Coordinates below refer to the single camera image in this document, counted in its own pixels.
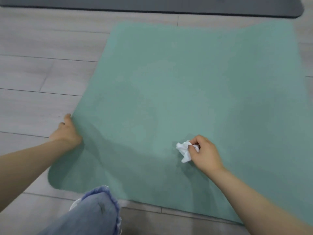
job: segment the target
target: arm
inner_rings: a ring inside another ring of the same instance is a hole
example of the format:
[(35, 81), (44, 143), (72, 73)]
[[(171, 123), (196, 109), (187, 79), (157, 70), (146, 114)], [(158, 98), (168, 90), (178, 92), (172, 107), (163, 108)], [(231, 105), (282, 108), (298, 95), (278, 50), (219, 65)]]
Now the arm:
[(71, 115), (64, 117), (49, 142), (0, 156), (0, 212), (18, 197), (52, 163), (82, 141)]
[(312, 234), (313, 227), (291, 216), (239, 180), (222, 164), (215, 145), (198, 135), (190, 140), (200, 152), (189, 147), (195, 165), (223, 192), (251, 235)]

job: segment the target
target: person's right arm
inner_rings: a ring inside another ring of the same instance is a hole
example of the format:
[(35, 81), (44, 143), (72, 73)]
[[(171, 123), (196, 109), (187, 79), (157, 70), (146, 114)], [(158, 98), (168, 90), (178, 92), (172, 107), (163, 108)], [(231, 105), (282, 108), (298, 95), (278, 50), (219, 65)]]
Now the person's right arm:
[(269, 202), (261, 194), (231, 174), (223, 166), (215, 145), (198, 135), (190, 140), (200, 152), (189, 146), (195, 165), (223, 192), (251, 235), (313, 234), (313, 227)]

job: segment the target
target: hand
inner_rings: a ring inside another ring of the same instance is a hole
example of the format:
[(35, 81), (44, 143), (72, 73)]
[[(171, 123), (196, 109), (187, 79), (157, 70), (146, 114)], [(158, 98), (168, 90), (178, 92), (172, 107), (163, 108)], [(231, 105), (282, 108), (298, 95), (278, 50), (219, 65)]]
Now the hand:
[(83, 137), (76, 132), (75, 126), (71, 120), (71, 114), (64, 116), (64, 122), (61, 122), (58, 129), (49, 137), (49, 141), (57, 140), (66, 142), (69, 150), (72, 150), (83, 141)]
[(188, 151), (191, 160), (204, 174), (209, 176), (214, 171), (225, 169), (216, 146), (210, 140), (201, 135), (197, 135), (190, 140), (190, 143), (198, 144), (200, 146), (199, 152), (197, 152), (191, 145), (189, 145)]

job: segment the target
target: floor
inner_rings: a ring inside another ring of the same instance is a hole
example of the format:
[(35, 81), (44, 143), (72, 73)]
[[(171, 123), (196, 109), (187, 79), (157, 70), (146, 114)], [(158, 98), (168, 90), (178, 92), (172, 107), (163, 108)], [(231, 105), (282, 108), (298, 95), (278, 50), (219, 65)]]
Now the floor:
[[(292, 20), (313, 98), (313, 0)], [(0, 8), (0, 154), (41, 144), (72, 113), (119, 21), (245, 27), (269, 18)], [(52, 188), (44, 172), (0, 213), (0, 233), (36, 234), (81, 195)], [(212, 217), (120, 201), (123, 234), (248, 234)]]

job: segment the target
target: dark gray mat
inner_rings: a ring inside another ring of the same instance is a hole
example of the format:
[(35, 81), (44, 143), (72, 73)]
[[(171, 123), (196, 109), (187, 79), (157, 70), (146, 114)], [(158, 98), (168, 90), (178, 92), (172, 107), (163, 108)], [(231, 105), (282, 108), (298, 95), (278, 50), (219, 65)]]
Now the dark gray mat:
[(0, 6), (297, 18), (300, 0), (0, 0)]

